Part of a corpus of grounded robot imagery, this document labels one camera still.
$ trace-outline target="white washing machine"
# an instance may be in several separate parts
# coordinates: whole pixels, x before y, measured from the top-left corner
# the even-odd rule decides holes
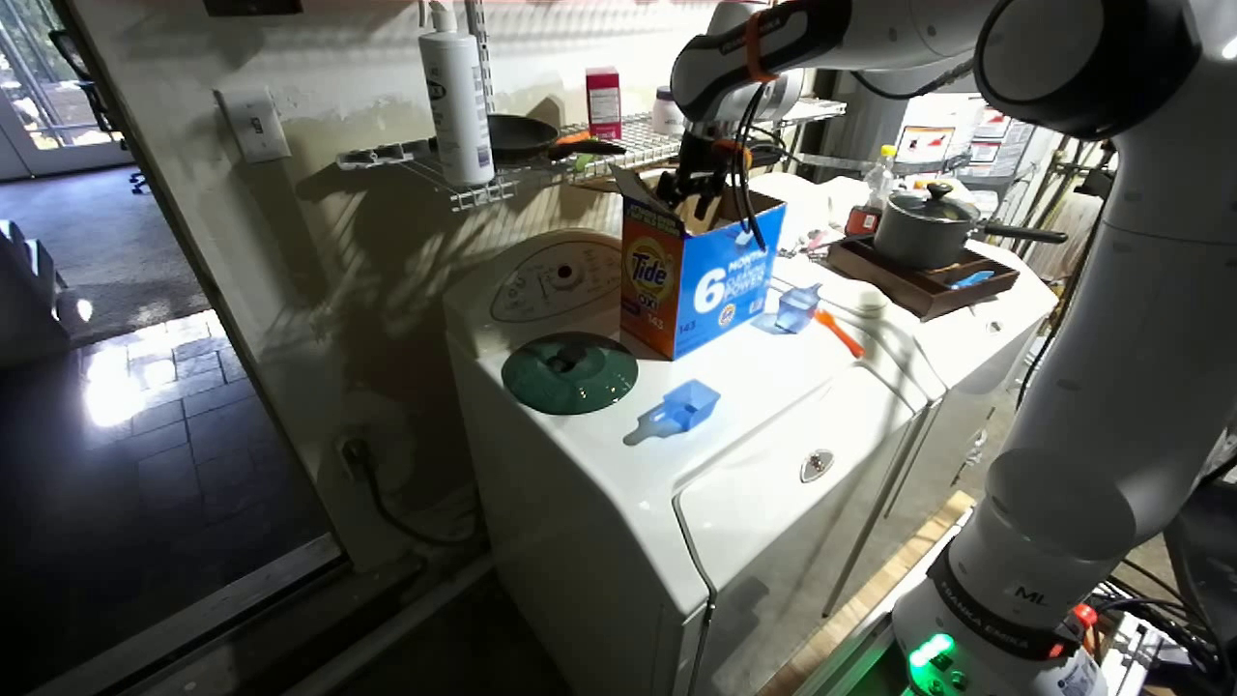
[[[619,341],[619,240],[551,231],[445,296],[457,390],[495,564],[578,696],[754,691],[812,625],[852,528],[860,473],[890,467],[916,415],[815,321],[758,323],[682,360],[636,354],[596,415],[551,419],[501,390],[550,332]],[[681,438],[626,445],[673,385],[718,390]]]

